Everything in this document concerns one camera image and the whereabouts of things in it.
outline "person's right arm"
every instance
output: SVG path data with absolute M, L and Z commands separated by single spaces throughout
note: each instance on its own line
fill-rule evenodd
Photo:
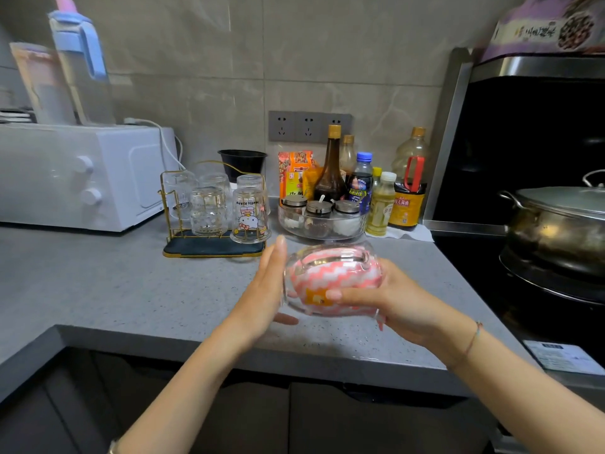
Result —
M 605 452 L 603 412 L 487 331 L 475 337 L 473 319 L 423 290 L 392 262 L 382 259 L 381 264 L 385 279 L 380 288 L 330 290 L 328 298 L 379 308 L 387 326 L 433 352 L 531 452 Z

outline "person's right hand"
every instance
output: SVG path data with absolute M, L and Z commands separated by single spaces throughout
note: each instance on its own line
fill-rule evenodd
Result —
M 336 304 L 380 309 L 387 317 L 387 326 L 404 339 L 425 347 L 437 336 L 445 320 L 466 317 L 421 288 L 392 261 L 380 259 L 380 264 L 384 277 L 379 288 L 328 290 L 326 297 Z

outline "microwave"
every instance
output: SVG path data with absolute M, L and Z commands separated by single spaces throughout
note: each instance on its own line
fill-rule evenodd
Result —
M 583 175 L 605 169 L 602 102 L 603 56 L 511 55 L 475 65 L 471 52 L 454 49 L 423 224 L 434 234 L 503 236 L 515 211 L 500 191 L 584 186 Z
M 170 128 L 0 125 L 0 221 L 120 232 L 163 210 Z

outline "white bottle cap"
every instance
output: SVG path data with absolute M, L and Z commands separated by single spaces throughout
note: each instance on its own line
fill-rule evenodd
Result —
M 381 182 L 395 182 L 395 180 L 397 180 L 397 174 L 394 174 L 392 172 L 383 172 L 382 174 L 380 174 Z

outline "pot handle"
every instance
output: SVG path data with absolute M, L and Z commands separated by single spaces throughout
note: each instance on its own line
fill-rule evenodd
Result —
M 512 193 L 510 193 L 510 192 L 508 192 L 508 191 L 506 191 L 506 190 L 502 190 L 502 191 L 500 191 L 500 192 L 498 193 L 498 195 L 499 195 L 500 197 L 503 197 L 504 199 L 509 199 L 509 200 L 513 201 L 513 202 L 515 203 L 515 205 L 516 205 L 517 207 L 519 207 L 520 209 L 524 209 L 524 208 L 525 208 L 525 207 L 523 206 L 523 204 L 521 204 L 521 201 L 520 201 L 519 199 L 517 199 L 517 197 L 516 197 L 514 194 L 512 194 Z
M 598 174 L 599 172 L 605 172 L 605 169 L 599 169 L 597 171 L 588 172 L 586 175 L 584 175 L 582 177 L 582 181 L 584 182 L 584 184 L 586 186 L 590 186 L 591 188 L 593 188 L 594 185 L 588 181 L 588 177 L 591 176 L 592 174 Z

